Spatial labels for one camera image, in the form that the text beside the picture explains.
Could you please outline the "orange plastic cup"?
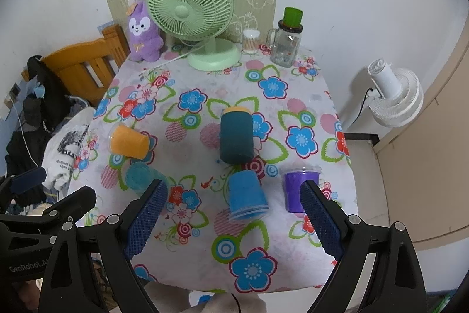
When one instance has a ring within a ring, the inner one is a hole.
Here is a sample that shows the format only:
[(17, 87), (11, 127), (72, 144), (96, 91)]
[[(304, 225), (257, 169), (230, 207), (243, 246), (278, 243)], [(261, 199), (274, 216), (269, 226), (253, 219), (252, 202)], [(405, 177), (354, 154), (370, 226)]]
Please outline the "orange plastic cup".
[(119, 123), (109, 133), (109, 148), (114, 155), (143, 160), (149, 150), (149, 137)]

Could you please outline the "purple plastic cup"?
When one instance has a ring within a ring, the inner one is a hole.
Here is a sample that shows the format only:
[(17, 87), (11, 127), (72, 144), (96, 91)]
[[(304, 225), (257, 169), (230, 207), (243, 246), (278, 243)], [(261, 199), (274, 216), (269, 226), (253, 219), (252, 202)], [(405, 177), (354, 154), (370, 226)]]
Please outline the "purple plastic cup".
[(289, 213), (300, 213), (304, 208), (300, 201), (300, 187), (308, 180), (319, 183), (320, 174), (311, 169), (292, 169), (283, 175), (283, 187), (286, 196), (286, 210)]

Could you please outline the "purple plush toy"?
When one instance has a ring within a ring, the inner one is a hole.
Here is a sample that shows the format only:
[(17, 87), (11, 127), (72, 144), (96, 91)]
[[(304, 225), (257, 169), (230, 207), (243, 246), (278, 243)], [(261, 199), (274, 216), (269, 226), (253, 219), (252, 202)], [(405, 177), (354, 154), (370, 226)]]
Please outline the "purple plush toy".
[(128, 14), (130, 60), (154, 63), (160, 59), (164, 40), (144, 1), (136, 1)]

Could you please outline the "black clothes pile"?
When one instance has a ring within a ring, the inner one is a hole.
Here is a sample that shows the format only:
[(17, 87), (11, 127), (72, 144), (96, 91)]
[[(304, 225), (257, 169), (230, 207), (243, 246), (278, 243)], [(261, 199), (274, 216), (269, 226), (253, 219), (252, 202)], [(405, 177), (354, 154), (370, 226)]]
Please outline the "black clothes pile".
[(68, 116), (72, 104), (62, 80), (39, 55), (28, 59), (27, 71), (43, 95), (32, 92), (22, 102), (20, 116), (25, 125), (13, 133), (6, 146), (8, 175), (19, 175), (42, 163), (53, 131)]

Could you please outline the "green cup on jar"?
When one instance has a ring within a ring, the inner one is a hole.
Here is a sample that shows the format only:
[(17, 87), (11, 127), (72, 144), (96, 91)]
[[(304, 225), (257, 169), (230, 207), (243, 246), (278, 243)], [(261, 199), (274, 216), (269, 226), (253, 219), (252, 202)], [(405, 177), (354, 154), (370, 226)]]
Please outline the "green cup on jar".
[(299, 28), (303, 17), (303, 11), (295, 7), (285, 7), (283, 25), (288, 28)]

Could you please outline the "floral tablecloth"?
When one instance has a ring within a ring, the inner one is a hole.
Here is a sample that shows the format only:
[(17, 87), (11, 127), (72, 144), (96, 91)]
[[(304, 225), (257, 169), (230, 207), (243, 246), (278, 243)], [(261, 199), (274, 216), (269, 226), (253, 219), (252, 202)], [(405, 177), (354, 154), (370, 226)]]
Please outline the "floral tablecloth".
[[(289, 213), (283, 175), (320, 174), (324, 196), (354, 214), (355, 180), (344, 130), (317, 60), (299, 50), (293, 66), (274, 64), (267, 48), (233, 67), (200, 72), (175, 47), (155, 63), (127, 60), (95, 110), (74, 165), (71, 191), (95, 190), (87, 226), (119, 214), (138, 196), (125, 184), (134, 163), (110, 152), (111, 129), (122, 123), (149, 137), (143, 162), (169, 181), (167, 203), (136, 273), (162, 284), (206, 292), (279, 292), (322, 286), (335, 266), (303, 213)], [(220, 118), (231, 106), (250, 110), (256, 173), (269, 212), (230, 222), (228, 180), (241, 165), (220, 158)]]

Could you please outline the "white printed t-shirt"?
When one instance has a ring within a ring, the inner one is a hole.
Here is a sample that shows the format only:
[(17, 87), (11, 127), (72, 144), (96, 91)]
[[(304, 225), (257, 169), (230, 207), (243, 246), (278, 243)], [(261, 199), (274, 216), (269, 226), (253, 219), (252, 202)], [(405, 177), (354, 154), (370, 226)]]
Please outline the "white printed t-shirt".
[(92, 107), (81, 110), (48, 141), (41, 166), (46, 171), (43, 185), (49, 191), (62, 192), (69, 184), (94, 112)]

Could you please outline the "white standing fan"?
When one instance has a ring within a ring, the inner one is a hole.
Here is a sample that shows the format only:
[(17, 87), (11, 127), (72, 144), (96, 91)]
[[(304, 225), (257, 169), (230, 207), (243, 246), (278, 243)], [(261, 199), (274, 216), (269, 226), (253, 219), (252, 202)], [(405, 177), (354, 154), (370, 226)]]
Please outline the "white standing fan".
[(393, 69), (384, 59), (377, 59), (366, 69), (371, 82), (363, 101), (342, 122), (344, 131), (349, 129), (368, 109), (374, 121), (386, 128), (400, 128), (409, 124), (421, 112), (424, 91), (417, 75), (403, 67)]

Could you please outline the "wooden chair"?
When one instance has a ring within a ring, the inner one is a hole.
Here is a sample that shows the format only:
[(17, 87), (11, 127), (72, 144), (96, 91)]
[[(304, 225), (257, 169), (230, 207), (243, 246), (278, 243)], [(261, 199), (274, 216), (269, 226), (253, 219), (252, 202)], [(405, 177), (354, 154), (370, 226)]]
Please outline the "wooden chair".
[(38, 56), (38, 64), (29, 60), (21, 76), (26, 81), (37, 78), (45, 96), (78, 96), (96, 106), (129, 54), (123, 29), (112, 25), (104, 28), (99, 39)]

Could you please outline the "glass jar mug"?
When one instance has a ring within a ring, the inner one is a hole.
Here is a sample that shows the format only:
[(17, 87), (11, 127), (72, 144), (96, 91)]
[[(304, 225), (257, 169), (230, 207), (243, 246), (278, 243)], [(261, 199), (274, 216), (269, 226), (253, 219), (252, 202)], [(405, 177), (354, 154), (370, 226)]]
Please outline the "glass jar mug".
[(300, 47), (303, 26), (288, 27), (283, 20), (277, 28), (272, 28), (266, 37), (266, 45), (270, 48), (270, 59), (274, 64), (291, 67)]

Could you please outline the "cotton swab container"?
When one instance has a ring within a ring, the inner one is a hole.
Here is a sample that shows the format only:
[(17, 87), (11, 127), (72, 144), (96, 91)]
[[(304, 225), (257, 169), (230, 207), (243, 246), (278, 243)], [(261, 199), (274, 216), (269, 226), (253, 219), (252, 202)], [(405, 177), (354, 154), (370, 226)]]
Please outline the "cotton swab container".
[(255, 54), (260, 45), (261, 33), (254, 28), (245, 28), (242, 31), (242, 51), (246, 54)]

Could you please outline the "teal beaded plastic cup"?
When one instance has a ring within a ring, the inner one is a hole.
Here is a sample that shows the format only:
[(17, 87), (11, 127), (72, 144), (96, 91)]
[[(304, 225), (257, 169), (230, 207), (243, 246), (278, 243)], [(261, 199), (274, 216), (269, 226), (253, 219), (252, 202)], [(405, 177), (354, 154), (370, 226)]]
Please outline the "teal beaded plastic cup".
[(138, 197), (145, 193), (148, 186), (150, 186), (154, 180), (160, 180), (166, 185), (169, 184), (165, 175), (144, 162), (138, 161), (133, 163), (125, 173), (125, 184)]

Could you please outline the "dark teal cup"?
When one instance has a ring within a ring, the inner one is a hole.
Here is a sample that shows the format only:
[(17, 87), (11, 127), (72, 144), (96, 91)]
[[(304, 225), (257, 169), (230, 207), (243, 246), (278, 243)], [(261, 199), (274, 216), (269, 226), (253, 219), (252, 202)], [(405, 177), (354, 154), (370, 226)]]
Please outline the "dark teal cup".
[(254, 158), (253, 118), (247, 108), (231, 106), (223, 111), (220, 158), (229, 165), (244, 165)]

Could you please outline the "blue plastic cup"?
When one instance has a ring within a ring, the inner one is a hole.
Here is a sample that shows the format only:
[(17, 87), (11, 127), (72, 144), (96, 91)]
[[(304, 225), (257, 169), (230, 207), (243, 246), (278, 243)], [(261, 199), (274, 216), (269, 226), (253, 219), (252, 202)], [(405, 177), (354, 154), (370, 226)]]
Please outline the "blue plastic cup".
[(228, 180), (230, 222), (260, 219), (269, 212), (265, 193), (255, 172), (236, 172)]

